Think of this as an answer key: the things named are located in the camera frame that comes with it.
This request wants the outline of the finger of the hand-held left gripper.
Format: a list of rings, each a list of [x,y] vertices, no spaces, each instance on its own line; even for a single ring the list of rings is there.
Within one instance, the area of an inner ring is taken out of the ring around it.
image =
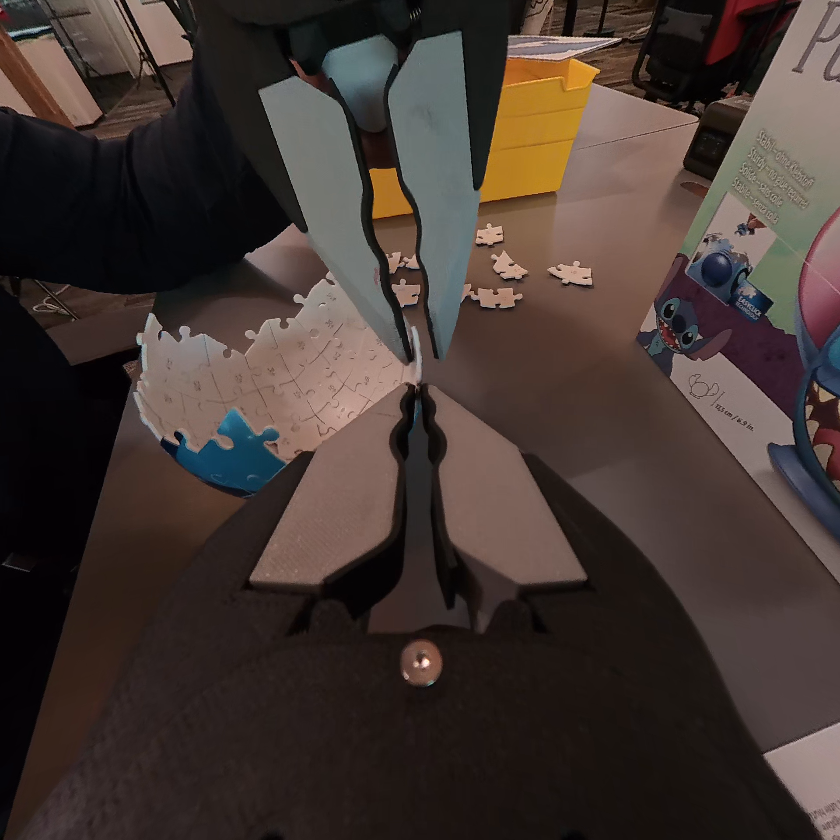
[[[375,237],[373,187],[361,136],[334,84],[322,91],[299,77],[259,98],[300,207],[311,246],[388,350],[413,361],[412,341]]]
[[[397,178],[416,221],[416,257],[434,356],[452,342],[473,247],[474,186],[463,38],[419,39],[385,87]]]

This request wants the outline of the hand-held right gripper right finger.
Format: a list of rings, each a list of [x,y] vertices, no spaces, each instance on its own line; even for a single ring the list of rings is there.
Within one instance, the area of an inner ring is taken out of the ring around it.
[[[494,610],[527,592],[583,585],[586,572],[520,449],[433,385],[422,388],[430,518],[447,607]]]

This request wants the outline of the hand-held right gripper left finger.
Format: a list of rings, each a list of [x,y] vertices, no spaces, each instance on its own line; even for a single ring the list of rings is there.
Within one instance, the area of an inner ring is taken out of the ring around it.
[[[400,384],[320,444],[251,572],[258,590],[370,611],[403,572],[417,387]]]

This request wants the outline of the partly built puzzle ball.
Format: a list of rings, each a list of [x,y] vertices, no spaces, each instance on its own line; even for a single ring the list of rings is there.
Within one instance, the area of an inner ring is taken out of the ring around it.
[[[358,418],[400,385],[422,377],[366,324],[331,272],[297,313],[270,318],[229,349],[183,326],[174,335],[155,315],[136,342],[140,420],[180,467],[203,483],[249,497],[305,452]]]

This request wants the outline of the puzzle pieces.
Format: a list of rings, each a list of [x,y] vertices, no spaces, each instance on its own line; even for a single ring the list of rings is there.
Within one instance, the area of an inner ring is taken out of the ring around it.
[[[494,226],[487,223],[476,231],[477,246],[501,245],[504,240],[503,226]],[[518,263],[512,260],[506,251],[500,254],[490,255],[493,263],[493,270],[498,278],[505,282],[520,282],[526,278],[528,272]],[[399,252],[392,252],[387,256],[389,272],[394,275],[398,270],[419,271],[417,257],[403,257]],[[560,281],[563,286],[592,287],[592,270],[585,268],[576,260],[571,265],[557,264],[547,268],[549,275]],[[405,279],[392,284],[392,290],[396,295],[401,308],[416,306],[419,302],[421,286],[415,283],[408,283]],[[513,287],[499,287],[497,289],[474,289],[471,284],[465,283],[461,300],[470,299],[479,303],[484,309],[512,309],[522,299],[522,294]]]

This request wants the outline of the person's left forearm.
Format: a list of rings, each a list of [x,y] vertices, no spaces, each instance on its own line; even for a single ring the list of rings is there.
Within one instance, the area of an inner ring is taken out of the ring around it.
[[[101,140],[2,109],[1,270],[127,295],[242,259],[290,219],[238,148],[196,47],[174,109]]]

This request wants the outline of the printed puzzle box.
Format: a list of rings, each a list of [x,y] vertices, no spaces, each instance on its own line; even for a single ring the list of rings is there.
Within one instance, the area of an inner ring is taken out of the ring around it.
[[[637,342],[838,579],[839,3],[801,2]]]

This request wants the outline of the black tripod stand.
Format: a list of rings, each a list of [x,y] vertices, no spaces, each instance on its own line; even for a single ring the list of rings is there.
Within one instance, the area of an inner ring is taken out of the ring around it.
[[[133,14],[133,10],[130,6],[130,3],[127,1],[118,1],[122,14],[124,15],[127,26],[129,27],[132,36],[138,46],[139,55],[140,55],[140,68],[147,66],[152,71],[152,76],[156,80],[160,89],[163,90],[163,93],[170,103],[170,105],[174,108],[176,105],[175,96],[170,88],[169,82],[166,79],[165,75],[163,74],[161,68],[159,67],[158,63],[156,62],[153,52],[146,40],[144,33],[138,24],[136,17]]]

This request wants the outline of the yellow plastic bin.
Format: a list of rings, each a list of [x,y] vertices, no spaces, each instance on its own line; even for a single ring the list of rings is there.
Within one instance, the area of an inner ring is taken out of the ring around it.
[[[578,59],[509,59],[480,201],[555,193],[599,70]]]

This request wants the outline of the wooden beam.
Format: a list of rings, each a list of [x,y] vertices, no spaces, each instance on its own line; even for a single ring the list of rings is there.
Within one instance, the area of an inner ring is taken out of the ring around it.
[[[27,103],[35,117],[75,129],[24,54],[1,26],[1,69],[10,84]]]

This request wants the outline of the black office chair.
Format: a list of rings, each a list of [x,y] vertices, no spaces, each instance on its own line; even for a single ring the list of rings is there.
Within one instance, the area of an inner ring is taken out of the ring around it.
[[[660,1],[632,69],[647,101],[670,106],[686,100],[704,64],[718,2]]]

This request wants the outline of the dark grey electronic device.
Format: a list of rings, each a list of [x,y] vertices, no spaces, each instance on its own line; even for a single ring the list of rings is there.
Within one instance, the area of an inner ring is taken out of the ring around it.
[[[689,144],[683,167],[712,181],[723,163],[752,103],[750,96],[714,101],[706,106]]]

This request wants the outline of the person's dark clothed body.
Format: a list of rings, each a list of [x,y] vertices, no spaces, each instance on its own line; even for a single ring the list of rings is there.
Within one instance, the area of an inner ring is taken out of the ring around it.
[[[131,356],[71,365],[2,290],[2,832],[128,396]]]

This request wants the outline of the red backed office chair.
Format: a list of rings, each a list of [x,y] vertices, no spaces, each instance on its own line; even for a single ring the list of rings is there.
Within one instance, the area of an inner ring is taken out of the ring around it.
[[[799,1],[726,1],[704,58],[710,80],[724,88],[745,78],[760,51],[800,6]]]

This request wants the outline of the white instruction leaflet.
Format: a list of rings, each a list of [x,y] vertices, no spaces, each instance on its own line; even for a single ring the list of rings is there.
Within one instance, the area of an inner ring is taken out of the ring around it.
[[[764,754],[823,839],[839,838],[839,723]]]

